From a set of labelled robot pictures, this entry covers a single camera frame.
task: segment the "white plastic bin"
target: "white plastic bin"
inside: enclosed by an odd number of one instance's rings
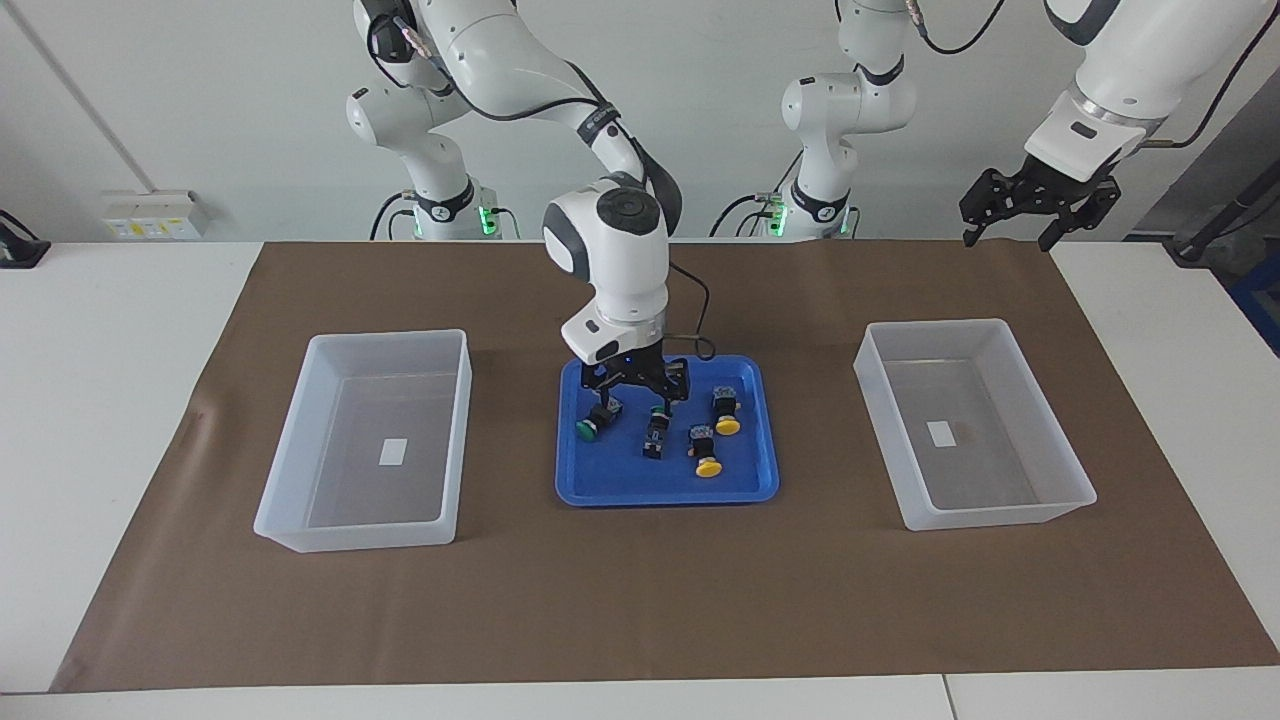
[[[470,401],[462,331],[312,338],[253,530],[298,552],[453,542]]]
[[[1004,320],[872,324],[854,369],[909,529],[1043,523],[1097,501]]]

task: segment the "yellow push button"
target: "yellow push button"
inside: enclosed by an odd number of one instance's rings
[[[736,418],[721,418],[721,420],[716,423],[716,432],[722,436],[736,436],[741,429],[742,423],[739,423]]]
[[[724,466],[710,457],[698,464],[698,477],[703,479],[714,478],[716,475],[719,475],[723,470]]]

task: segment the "black cable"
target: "black cable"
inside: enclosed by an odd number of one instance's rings
[[[369,242],[378,240],[378,228],[383,227],[383,218],[387,217],[387,210],[390,210],[390,206],[394,205],[397,200],[408,199],[410,193],[401,191],[383,202],[383,206],[378,210],[378,215],[374,218],[374,227],[369,231]]]
[[[392,213],[390,219],[387,220],[387,240],[389,240],[392,242],[396,242],[396,218],[403,218],[403,217],[412,218],[413,217],[413,211],[412,210],[397,210],[397,211]]]
[[[1249,55],[1253,55],[1253,51],[1262,42],[1262,38],[1266,37],[1271,26],[1275,24],[1277,15],[1280,15],[1280,3],[1276,3],[1276,6],[1271,9],[1271,14],[1267,17],[1267,20],[1262,23],[1262,27],[1258,28],[1258,33],[1254,35],[1253,40],[1251,40],[1244,47],[1244,53],[1240,53],[1239,59],[1235,60],[1235,65],[1231,65],[1231,72],[1226,74],[1226,79],[1222,81],[1222,86],[1217,88],[1217,95],[1213,96],[1213,102],[1210,104],[1208,110],[1204,113],[1204,118],[1201,119],[1199,127],[1196,128],[1196,132],[1193,132],[1190,137],[1181,142],[1175,142],[1172,140],[1148,140],[1143,142],[1140,147],[1149,150],[1183,150],[1184,147],[1194,145],[1196,141],[1204,135],[1208,124],[1213,122],[1213,115],[1217,114],[1219,105],[1222,104],[1222,99],[1226,97],[1226,92],[1235,82],[1235,76],[1240,74],[1240,69],[1244,68],[1244,63],[1249,60]]]
[[[804,149],[801,149],[800,152],[796,152],[796,156],[791,160],[791,164],[787,165],[787,170],[785,173],[782,173],[782,177],[778,179],[778,184],[773,186],[773,192],[774,193],[777,193],[780,190],[782,190],[782,184],[787,182],[788,177],[791,177],[791,172],[795,170],[796,165],[800,164],[800,159],[801,158],[804,158]],[[765,211],[768,208],[769,208],[768,202],[762,202],[760,204],[760,211],[762,213]],[[759,227],[760,227],[760,218],[756,218],[755,222],[751,223],[751,234],[753,236],[755,236],[755,231],[759,229]]]
[[[716,343],[712,342],[712,340],[709,337],[707,337],[707,336],[703,334],[703,324],[707,323],[707,311],[712,306],[712,288],[708,287],[707,283],[703,282],[701,278],[699,278],[698,275],[695,275],[695,274],[690,273],[689,270],[681,268],[675,261],[671,263],[671,269],[676,270],[677,273],[680,273],[682,275],[685,275],[686,278],[689,278],[694,283],[696,283],[698,287],[703,288],[703,310],[698,315],[698,328],[694,331],[694,334],[668,334],[667,338],[668,340],[684,340],[684,341],[692,342],[694,343],[694,355],[696,355],[699,360],[703,360],[703,361],[714,360],[716,359]],[[710,347],[710,350],[708,350],[707,352],[704,352],[703,351],[703,345],[707,345],[708,347]]]
[[[426,90],[429,90],[431,92],[431,95],[434,95],[436,97],[448,97],[448,96],[453,95],[454,91],[457,91],[457,86],[454,86],[453,81],[451,79],[451,81],[447,81],[444,83],[444,87],[442,87],[440,90],[435,90],[434,87],[428,87]]]
[[[712,225],[712,232],[708,233],[707,237],[716,237],[716,233],[719,232],[719,227],[722,224],[724,224],[724,219],[728,218],[728,214],[732,213],[733,210],[737,210],[742,205],[746,205],[748,202],[751,202],[753,200],[755,200],[755,195],[754,193],[753,195],[744,195],[742,197],[739,197],[737,200],[730,202],[728,208],[724,208],[724,211],[721,213],[721,217],[716,218],[716,224]]]
[[[18,218],[14,218],[6,210],[0,210],[0,218],[4,218],[5,220],[9,220],[9,224],[12,224],[13,227],[15,227],[15,228],[20,229],[22,232],[27,233],[27,237],[29,237],[31,240],[33,240],[36,242],[40,242],[40,238],[36,237],[36,233],[31,232],[31,228],[28,228],[27,225],[22,224],[22,220],[19,220]]]
[[[570,69],[573,70],[577,74],[579,79],[582,81],[582,85],[586,86],[588,92],[591,94],[591,97],[595,97],[595,100],[600,105],[604,105],[605,102],[608,102],[608,100],[604,99],[604,94],[600,92],[600,88],[596,87],[594,82],[591,82],[591,78],[586,77],[585,72],[582,72],[582,68],[577,67],[571,60],[564,60],[564,64],[568,65]]]
[[[854,229],[851,229],[849,232],[849,240],[858,240],[858,225],[863,224],[863,209],[861,208],[850,208],[849,211],[850,213],[858,213],[858,219],[854,220]]]
[[[1276,195],[1275,197],[1272,197],[1271,202],[1268,202],[1266,208],[1263,208],[1261,211],[1258,211],[1257,215],[1253,215],[1253,218],[1251,218],[1248,220],[1244,220],[1243,223],[1235,225],[1234,228],[1230,228],[1230,229],[1222,232],[1221,234],[1213,236],[1213,240],[1217,240],[1217,238],[1221,238],[1221,237],[1226,237],[1226,236],[1229,236],[1231,233],[1243,231],[1244,228],[1252,225],[1253,223],[1261,220],[1262,218],[1266,218],[1268,214],[1271,214],[1271,210],[1276,209],[1277,205],[1280,205],[1280,195]]]
[[[508,210],[507,208],[494,208],[493,210],[490,210],[490,213],[493,213],[494,215],[502,215],[502,214],[511,215],[511,224],[516,227],[516,240],[520,240],[520,236],[522,234],[520,232],[520,218],[517,218],[513,211]]]
[[[430,58],[430,60],[431,60],[431,64],[435,65],[435,69],[440,70],[440,74],[443,74],[445,78],[449,79],[449,82],[453,83],[453,90],[458,94],[458,97],[461,97],[462,101],[467,104],[468,108],[471,108],[472,110],[475,110],[476,114],[480,115],[481,118],[485,118],[485,119],[489,119],[489,120],[494,120],[497,123],[509,123],[509,122],[513,122],[513,120],[524,120],[525,118],[531,118],[534,115],[545,113],[547,110],[552,110],[554,108],[559,108],[559,106],[563,106],[563,105],[582,104],[582,105],[590,105],[591,108],[599,108],[602,105],[599,100],[593,100],[593,99],[589,99],[589,97],[562,97],[559,100],[552,100],[550,102],[544,102],[544,104],[541,104],[541,105],[539,105],[536,108],[531,108],[529,110],[521,110],[518,113],[512,113],[511,115],[494,115],[493,113],[489,113],[488,110],[484,110],[483,108],[477,108],[476,104],[472,102],[470,97],[467,97],[467,94],[462,92],[462,86],[460,86],[457,83],[457,81],[453,79],[453,76],[449,74],[449,69],[444,64],[444,60],[442,60],[439,56],[434,56],[434,55]]]
[[[771,217],[773,217],[773,213],[751,213],[750,215],[742,218],[742,222],[739,223],[737,232],[733,233],[733,237],[742,237],[742,231],[746,229],[746,223],[750,223],[751,220],[759,220],[762,218],[771,218]]]
[[[387,76],[387,79],[392,81],[392,85],[394,85],[396,87],[404,90],[408,86],[392,77],[392,73],[387,70],[387,67],[383,65],[383,61],[378,58],[378,54],[374,51],[374,35],[378,33],[378,24],[387,19],[390,19],[390,15],[378,15],[376,18],[369,22],[369,32],[365,33],[365,50],[369,50],[369,59],[372,60],[375,65],[378,65],[378,69],[381,70],[384,76]]]
[[[984,35],[987,35],[987,31],[991,29],[991,24],[996,22],[997,17],[1000,17],[1000,12],[1005,9],[1006,1],[1007,0],[998,0],[996,3],[996,6],[991,9],[991,14],[987,15],[987,22],[982,23],[982,27],[978,29],[978,33],[974,35],[972,38],[969,38],[969,42],[965,42],[960,47],[940,47],[936,42],[933,42],[933,40],[929,38],[929,31],[923,22],[916,27],[916,31],[920,33],[920,37],[924,40],[924,44],[929,46],[929,50],[933,50],[938,55],[959,55],[969,50],[974,45],[977,45],[978,41],[982,40]]]

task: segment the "robotic arm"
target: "robotic arm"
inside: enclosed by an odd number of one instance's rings
[[[858,152],[845,137],[900,129],[915,114],[915,83],[902,74],[910,27],[905,1],[840,0],[837,9],[840,46],[854,70],[795,81],[782,97],[782,117],[804,142],[804,156],[769,223],[773,234],[836,234],[858,169]]]
[[[347,122],[365,142],[399,155],[413,182],[416,234],[433,240],[477,240],[499,233],[484,209],[497,193],[467,174],[462,150],[431,132],[470,108],[447,77],[419,56],[396,27],[412,17],[406,0],[355,0],[356,29],[396,88],[367,87],[347,99]]]
[[[1043,250],[1066,233],[1097,228],[1120,199],[1111,172],[1270,3],[1046,0],[1050,20],[1085,49],[1085,60],[1027,141],[1023,168],[1012,176],[986,170],[961,200],[961,214],[974,225],[965,245],[977,243],[991,224],[1025,213],[1055,217],[1041,234]]]
[[[595,297],[561,333],[582,383],[608,405],[618,384],[650,388],[667,410],[689,395],[684,363],[663,356],[668,238],[681,214],[675,179],[626,131],[586,74],[552,54],[511,0],[428,0],[397,24],[461,100],[497,122],[536,118],[573,129],[608,174],[554,200],[547,252]]]

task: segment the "white label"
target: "white label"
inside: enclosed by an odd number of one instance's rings
[[[951,423],[938,420],[929,423],[929,434],[933,436],[933,447],[955,447],[956,436],[951,432]]]
[[[408,450],[407,439],[384,439],[383,457],[378,464],[383,468],[399,468],[404,464],[406,450]]]

